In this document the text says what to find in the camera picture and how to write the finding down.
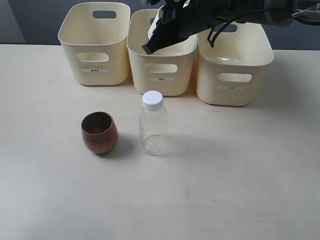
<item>cream storage bin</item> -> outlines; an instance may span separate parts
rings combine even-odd
[[[244,106],[251,102],[274,54],[260,24],[233,23],[211,48],[210,30],[198,34],[197,95],[208,104]]]
[[[83,85],[117,85],[129,73],[129,6],[86,2],[67,14],[58,38],[75,79]]]
[[[164,96],[178,96],[183,94],[189,85],[197,36],[147,55],[142,46],[148,41],[151,19],[157,15],[157,11],[140,10],[131,18],[127,47],[133,83],[141,94],[156,90]]]

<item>white bottle cap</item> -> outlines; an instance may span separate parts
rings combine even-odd
[[[164,105],[164,98],[158,91],[147,91],[142,97],[142,106],[148,110],[156,111]]]

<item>black cable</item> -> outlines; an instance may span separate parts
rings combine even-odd
[[[263,9],[258,9],[258,10],[254,10],[254,11],[249,11],[246,12],[244,14],[238,15],[234,18],[232,18],[231,20],[227,21],[226,23],[223,24],[223,26],[214,34],[212,40],[210,40],[211,35],[214,32],[214,27],[211,29],[211,32],[207,38],[208,42],[210,43],[211,47],[213,48],[215,46],[215,41],[217,39],[217,37],[219,36],[220,33],[223,32],[223,30],[226,29],[226,27],[228,27],[228,25],[232,24],[234,21],[236,21],[239,18],[243,18],[245,16],[248,15],[252,15],[252,14],[261,14],[261,13],[265,13],[265,12],[270,12],[270,11],[279,11],[279,10],[285,10],[287,9],[286,7],[282,6],[282,7],[267,7],[267,8],[263,8]]]

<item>clear plastic bottle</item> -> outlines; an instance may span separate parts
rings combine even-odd
[[[148,91],[142,97],[140,141],[147,154],[159,155],[166,149],[167,110],[158,91]]]

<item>wooden cup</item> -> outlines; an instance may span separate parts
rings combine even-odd
[[[113,150],[118,142],[118,130],[110,114],[93,112],[81,123],[84,145],[95,154],[105,154]]]

